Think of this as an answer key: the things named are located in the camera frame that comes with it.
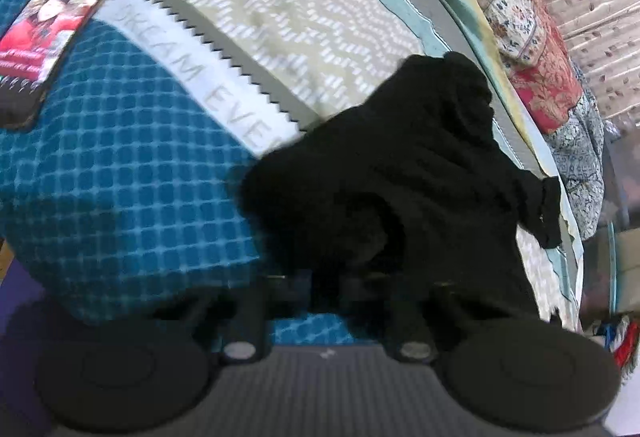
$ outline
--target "purple surface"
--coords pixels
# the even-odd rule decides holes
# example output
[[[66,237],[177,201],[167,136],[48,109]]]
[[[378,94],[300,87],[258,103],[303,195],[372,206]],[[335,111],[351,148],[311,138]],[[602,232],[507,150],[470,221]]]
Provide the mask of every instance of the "purple surface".
[[[67,337],[79,327],[14,260],[0,287],[0,397],[36,435],[51,429],[33,388],[38,357],[47,341]]]

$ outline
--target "bed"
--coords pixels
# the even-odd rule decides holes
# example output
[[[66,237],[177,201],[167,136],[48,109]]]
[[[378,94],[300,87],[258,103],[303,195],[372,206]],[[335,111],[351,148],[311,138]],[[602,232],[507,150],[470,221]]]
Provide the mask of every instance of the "bed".
[[[8,26],[27,0],[1,0]],[[488,47],[471,0],[106,0],[65,61],[36,128],[0,133],[0,235],[87,324],[195,285],[245,283],[258,254],[234,172],[362,102],[412,53],[464,53],[494,92],[514,164],[558,173]],[[578,325],[582,246],[517,242],[548,319]],[[341,319],[274,324],[279,344],[356,342]]]

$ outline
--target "phone screen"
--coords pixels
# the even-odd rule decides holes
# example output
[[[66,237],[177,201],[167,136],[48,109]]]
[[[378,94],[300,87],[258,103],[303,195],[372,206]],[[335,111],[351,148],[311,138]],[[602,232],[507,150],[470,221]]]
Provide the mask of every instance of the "phone screen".
[[[0,39],[0,83],[33,92],[98,0],[30,0]]]

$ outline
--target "black round disc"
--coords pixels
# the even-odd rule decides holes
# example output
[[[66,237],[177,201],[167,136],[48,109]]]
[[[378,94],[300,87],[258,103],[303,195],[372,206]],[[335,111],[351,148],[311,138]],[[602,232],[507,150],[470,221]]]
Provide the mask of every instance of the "black round disc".
[[[208,384],[206,353],[187,337],[168,337],[148,322],[56,343],[36,373],[36,389],[53,416],[96,433],[168,422],[197,404]]]
[[[596,343],[536,320],[492,321],[457,346],[444,383],[469,411],[498,425],[559,433],[601,419],[620,373]]]

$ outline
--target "smartphone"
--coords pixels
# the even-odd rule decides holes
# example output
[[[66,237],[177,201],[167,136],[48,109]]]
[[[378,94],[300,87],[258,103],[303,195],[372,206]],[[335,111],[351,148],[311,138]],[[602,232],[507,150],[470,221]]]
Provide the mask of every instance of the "smartphone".
[[[33,128],[71,41],[102,0],[30,0],[0,38],[0,128]]]

